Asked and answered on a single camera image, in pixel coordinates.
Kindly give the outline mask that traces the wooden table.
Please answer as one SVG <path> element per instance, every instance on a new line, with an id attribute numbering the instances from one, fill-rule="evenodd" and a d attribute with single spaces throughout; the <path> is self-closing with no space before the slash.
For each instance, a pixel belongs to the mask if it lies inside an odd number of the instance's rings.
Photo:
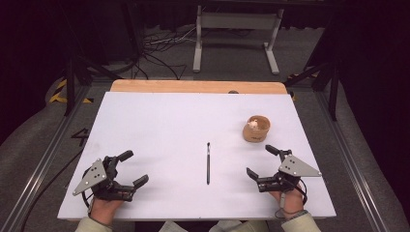
<path id="1" fill-rule="evenodd" d="M 286 94 L 280 82 L 118 79 L 111 92 Z"/>

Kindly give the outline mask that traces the aluminium rail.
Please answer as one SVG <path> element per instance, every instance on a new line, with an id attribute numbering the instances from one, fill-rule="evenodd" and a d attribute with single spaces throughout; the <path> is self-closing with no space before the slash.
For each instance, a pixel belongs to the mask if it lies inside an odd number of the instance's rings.
<path id="1" fill-rule="evenodd" d="M 75 113 L 80 108 L 83 99 L 89 92 L 89 86 L 80 86 L 77 93 L 74 95 L 74 102 L 71 111 L 67 116 L 63 116 L 54 131 L 49 144 L 47 145 L 41 159 L 36 165 L 36 168 L 29 176 L 23 191 L 20 193 L 13 209 L 9 213 L 5 223 L 0 227 L 0 232 L 16 232 L 18 227 L 22 224 L 25 217 L 29 213 L 29 208 L 34 205 L 36 193 L 39 190 L 44 177 L 56 156 L 57 150 L 62 143 L 68 127 L 73 120 Z"/>
<path id="2" fill-rule="evenodd" d="M 345 137 L 340 129 L 337 121 L 334 121 L 331 113 L 328 110 L 328 101 L 322 92 L 316 92 L 315 97 L 320 105 L 321 111 L 324 114 L 326 121 L 331 128 L 332 134 L 336 138 L 337 146 L 340 150 L 341 159 L 353 187 L 359 197 L 362 207 L 366 213 L 366 217 L 372 227 L 373 232 L 390 232 L 384 219 L 376 206 L 373 195 L 369 189 L 366 179 L 360 171 L 358 165 L 352 157 L 352 153 L 348 147 Z"/>

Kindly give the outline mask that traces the white board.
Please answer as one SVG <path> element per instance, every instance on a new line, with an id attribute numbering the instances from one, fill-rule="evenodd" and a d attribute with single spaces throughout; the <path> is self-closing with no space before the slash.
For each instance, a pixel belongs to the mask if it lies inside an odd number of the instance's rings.
<path id="1" fill-rule="evenodd" d="M 271 122 L 263 142 L 243 138 L 253 115 Z M 143 175 L 149 181 L 117 212 L 119 219 L 270 219 L 278 203 L 247 174 L 247 168 L 261 177 L 277 173 L 280 160 L 265 150 L 267 144 L 316 164 L 287 94 L 108 92 L 69 188 L 76 188 L 97 159 L 131 150 L 133 156 L 117 166 L 117 182 L 129 185 Z"/>

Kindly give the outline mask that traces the person's right hand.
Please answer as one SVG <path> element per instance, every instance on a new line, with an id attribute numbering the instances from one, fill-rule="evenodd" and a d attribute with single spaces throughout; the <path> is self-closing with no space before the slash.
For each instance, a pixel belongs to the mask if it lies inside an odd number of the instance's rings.
<path id="1" fill-rule="evenodd" d="M 288 192 L 270 191 L 279 205 L 278 213 L 285 219 L 290 219 L 304 209 L 304 197 L 296 189 Z"/>

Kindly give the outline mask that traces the person's light clothing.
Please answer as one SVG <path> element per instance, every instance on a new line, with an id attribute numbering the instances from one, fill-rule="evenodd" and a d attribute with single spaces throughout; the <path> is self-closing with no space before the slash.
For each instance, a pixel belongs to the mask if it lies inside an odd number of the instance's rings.
<path id="1" fill-rule="evenodd" d="M 251 220 L 220 220 L 218 222 L 166 221 L 159 232 L 269 232 L 266 222 Z"/>

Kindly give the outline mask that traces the white metal stand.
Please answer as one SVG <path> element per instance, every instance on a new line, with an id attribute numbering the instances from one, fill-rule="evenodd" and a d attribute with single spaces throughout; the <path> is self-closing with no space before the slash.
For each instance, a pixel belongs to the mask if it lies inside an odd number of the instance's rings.
<path id="1" fill-rule="evenodd" d="M 240 13 L 209 13 L 204 12 L 201 6 L 196 11 L 196 42 L 193 56 L 192 70 L 201 71 L 202 58 L 202 29 L 245 29 L 245 30 L 270 30 L 271 39 L 263 44 L 268 64 L 273 75 L 279 74 L 278 63 L 273 51 L 278 35 L 284 9 L 279 9 L 275 14 L 240 14 Z"/>

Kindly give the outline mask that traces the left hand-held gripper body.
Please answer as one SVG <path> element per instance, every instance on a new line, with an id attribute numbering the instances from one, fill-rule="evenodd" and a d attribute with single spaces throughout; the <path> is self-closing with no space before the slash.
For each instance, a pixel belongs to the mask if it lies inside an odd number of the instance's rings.
<path id="1" fill-rule="evenodd" d="M 116 170 L 119 157 L 105 157 L 97 159 L 83 174 L 80 183 L 73 191 L 73 196 L 84 193 L 90 189 L 94 196 L 101 200 L 132 201 L 135 187 L 122 186 L 115 181 L 118 174 Z"/>

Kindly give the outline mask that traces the yellow black floor tape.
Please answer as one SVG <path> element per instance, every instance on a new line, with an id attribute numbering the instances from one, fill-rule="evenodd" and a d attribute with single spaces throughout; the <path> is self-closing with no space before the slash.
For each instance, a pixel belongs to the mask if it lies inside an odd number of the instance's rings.
<path id="1" fill-rule="evenodd" d="M 63 103 L 67 103 L 68 102 L 68 98 L 67 97 L 63 97 L 62 96 L 62 92 L 64 90 L 64 88 L 67 86 L 67 79 L 66 78 L 62 78 L 60 80 L 60 82 L 58 83 L 54 93 L 51 95 L 49 102 L 63 102 Z"/>

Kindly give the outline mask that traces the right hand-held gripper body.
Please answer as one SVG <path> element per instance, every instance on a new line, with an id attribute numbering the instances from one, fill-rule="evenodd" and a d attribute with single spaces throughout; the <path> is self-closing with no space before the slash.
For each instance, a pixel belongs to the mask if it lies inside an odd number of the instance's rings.
<path id="1" fill-rule="evenodd" d="M 295 189 L 302 177 L 321 177 L 319 170 L 313 168 L 301 159 L 295 157 L 291 150 L 279 150 L 281 164 L 278 172 L 272 177 L 258 178 L 256 184 L 260 192 L 281 191 Z"/>

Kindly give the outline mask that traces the round wooden cup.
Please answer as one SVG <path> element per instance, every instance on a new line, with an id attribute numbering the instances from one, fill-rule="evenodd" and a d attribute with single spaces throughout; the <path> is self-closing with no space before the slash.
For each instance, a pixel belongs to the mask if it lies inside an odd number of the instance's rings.
<path id="1" fill-rule="evenodd" d="M 257 130 L 253 130 L 248 126 L 248 122 L 253 121 L 254 119 L 256 119 L 258 123 Z M 271 122 L 267 117 L 261 116 L 261 115 L 253 115 L 248 118 L 246 124 L 243 127 L 243 138 L 247 142 L 252 142 L 252 143 L 263 142 L 266 139 L 270 128 L 271 128 Z"/>

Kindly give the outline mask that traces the person's left hand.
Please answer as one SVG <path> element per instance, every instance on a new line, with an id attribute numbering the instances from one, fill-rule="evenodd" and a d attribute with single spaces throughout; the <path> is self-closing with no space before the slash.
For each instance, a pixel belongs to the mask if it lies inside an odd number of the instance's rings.
<path id="1" fill-rule="evenodd" d="M 123 205 L 121 200 L 94 198 L 89 217 L 106 225 L 111 225 L 116 211 Z"/>

